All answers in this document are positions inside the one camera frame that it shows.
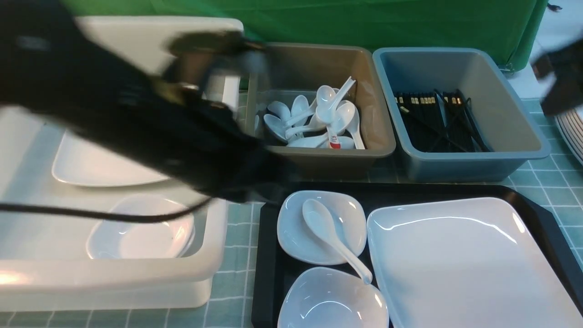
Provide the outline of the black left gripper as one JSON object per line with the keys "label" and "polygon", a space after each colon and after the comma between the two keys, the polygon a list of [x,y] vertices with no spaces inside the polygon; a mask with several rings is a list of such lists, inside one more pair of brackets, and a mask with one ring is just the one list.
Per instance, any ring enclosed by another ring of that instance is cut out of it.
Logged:
{"label": "black left gripper", "polygon": [[235,202],[278,203],[292,188],[292,163],[244,133],[225,103],[180,91],[180,104],[150,93],[128,102],[142,138],[134,158],[192,189]]}

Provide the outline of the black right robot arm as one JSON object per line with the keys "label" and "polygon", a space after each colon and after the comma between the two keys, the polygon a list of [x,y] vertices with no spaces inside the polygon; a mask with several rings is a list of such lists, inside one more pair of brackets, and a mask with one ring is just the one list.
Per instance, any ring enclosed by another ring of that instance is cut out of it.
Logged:
{"label": "black right robot arm", "polygon": [[552,118],[582,105],[582,38],[560,49],[544,52],[531,63],[531,67],[537,79],[544,79],[551,73],[556,78],[541,101],[542,112],[546,117]]}

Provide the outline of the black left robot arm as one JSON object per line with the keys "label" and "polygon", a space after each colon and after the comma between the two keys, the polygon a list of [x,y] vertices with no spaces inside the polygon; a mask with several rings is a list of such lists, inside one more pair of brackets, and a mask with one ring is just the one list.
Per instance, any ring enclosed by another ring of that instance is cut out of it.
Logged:
{"label": "black left robot arm", "polygon": [[267,47],[226,30],[179,33],[167,50],[174,61],[153,75],[90,40],[59,0],[3,0],[1,102],[204,195],[277,203],[294,163],[244,133],[226,104],[202,99],[215,73],[267,70]]}

